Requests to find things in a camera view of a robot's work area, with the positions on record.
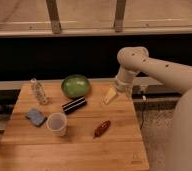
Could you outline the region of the beige gripper wrist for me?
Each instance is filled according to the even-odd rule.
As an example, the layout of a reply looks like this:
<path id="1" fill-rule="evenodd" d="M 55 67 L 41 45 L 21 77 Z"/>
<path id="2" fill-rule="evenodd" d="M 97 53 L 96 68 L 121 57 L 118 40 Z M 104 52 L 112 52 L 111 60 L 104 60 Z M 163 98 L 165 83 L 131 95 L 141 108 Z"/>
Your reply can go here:
<path id="1" fill-rule="evenodd" d="M 120 92 L 131 92 L 132 84 L 121 81 L 118 77 L 115 77 L 115 88 Z M 105 104 L 109 104 L 112 99 L 117 96 L 117 90 L 111 87 L 103 98 Z"/>

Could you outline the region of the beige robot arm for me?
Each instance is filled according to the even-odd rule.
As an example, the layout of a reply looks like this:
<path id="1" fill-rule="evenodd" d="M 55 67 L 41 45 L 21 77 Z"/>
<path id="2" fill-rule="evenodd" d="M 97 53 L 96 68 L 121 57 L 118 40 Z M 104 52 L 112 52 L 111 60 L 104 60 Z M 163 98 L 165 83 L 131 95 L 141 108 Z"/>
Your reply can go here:
<path id="1" fill-rule="evenodd" d="M 145 47 L 124 47 L 117 53 L 120 64 L 114 87 L 132 92 L 142 72 L 181 94 L 172 118 L 164 171 L 192 171 L 192 66 L 154 59 Z"/>

